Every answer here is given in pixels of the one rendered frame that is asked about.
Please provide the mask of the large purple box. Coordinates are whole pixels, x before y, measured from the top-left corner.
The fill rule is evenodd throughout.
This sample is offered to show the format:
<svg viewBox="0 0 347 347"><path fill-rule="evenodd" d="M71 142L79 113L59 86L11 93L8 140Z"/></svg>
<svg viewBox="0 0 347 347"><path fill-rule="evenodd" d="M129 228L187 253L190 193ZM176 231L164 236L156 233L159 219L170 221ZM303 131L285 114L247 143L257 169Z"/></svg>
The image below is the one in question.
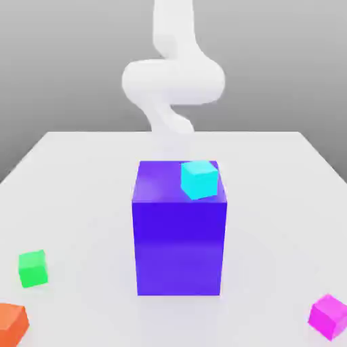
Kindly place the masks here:
<svg viewBox="0 0 347 347"><path fill-rule="evenodd" d="M138 295L219 295L228 201L181 189L179 161L141 161L131 201Z"/></svg>

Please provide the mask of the small magenta cube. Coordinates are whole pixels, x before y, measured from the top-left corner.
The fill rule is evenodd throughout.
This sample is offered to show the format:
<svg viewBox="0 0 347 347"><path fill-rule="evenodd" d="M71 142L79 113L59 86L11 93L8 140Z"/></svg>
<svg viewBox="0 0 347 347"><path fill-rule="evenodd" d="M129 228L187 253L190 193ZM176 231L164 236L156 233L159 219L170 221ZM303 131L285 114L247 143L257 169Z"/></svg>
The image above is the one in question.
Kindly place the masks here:
<svg viewBox="0 0 347 347"><path fill-rule="evenodd" d="M347 305L326 294L312 305L308 324L332 341L347 328Z"/></svg>

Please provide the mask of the small green cube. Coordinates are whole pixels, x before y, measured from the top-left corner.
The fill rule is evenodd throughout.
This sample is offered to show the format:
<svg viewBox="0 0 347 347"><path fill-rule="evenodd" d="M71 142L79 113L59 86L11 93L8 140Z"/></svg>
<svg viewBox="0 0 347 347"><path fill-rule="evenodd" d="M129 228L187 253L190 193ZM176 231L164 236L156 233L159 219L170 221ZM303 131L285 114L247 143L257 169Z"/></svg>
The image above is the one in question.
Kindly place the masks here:
<svg viewBox="0 0 347 347"><path fill-rule="evenodd" d="M34 287L48 282L45 251L31 251L18 257L18 273L23 288Z"/></svg>

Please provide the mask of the small cyan cube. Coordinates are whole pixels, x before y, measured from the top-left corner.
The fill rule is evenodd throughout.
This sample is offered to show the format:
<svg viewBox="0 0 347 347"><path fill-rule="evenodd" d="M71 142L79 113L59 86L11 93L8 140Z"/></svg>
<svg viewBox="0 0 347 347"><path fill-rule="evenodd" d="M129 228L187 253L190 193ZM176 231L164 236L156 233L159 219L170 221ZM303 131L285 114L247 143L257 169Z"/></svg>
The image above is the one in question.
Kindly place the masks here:
<svg viewBox="0 0 347 347"><path fill-rule="evenodd" d="M216 196L218 169L206 160L180 164L180 187L191 200Z"/></svg>

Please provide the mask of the small orange cube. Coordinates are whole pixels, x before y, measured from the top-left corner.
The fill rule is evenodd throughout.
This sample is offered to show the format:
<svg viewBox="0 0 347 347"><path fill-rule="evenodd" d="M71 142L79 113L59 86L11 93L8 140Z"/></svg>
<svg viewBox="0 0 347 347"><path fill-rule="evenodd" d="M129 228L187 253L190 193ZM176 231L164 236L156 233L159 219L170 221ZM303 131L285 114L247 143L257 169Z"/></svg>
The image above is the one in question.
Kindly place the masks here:
<svg viewBox="0 0 347 347"><path fill-rule="evenodd" d="M28 328L24 306L0 303L0 347L16 347Z"/></svg>

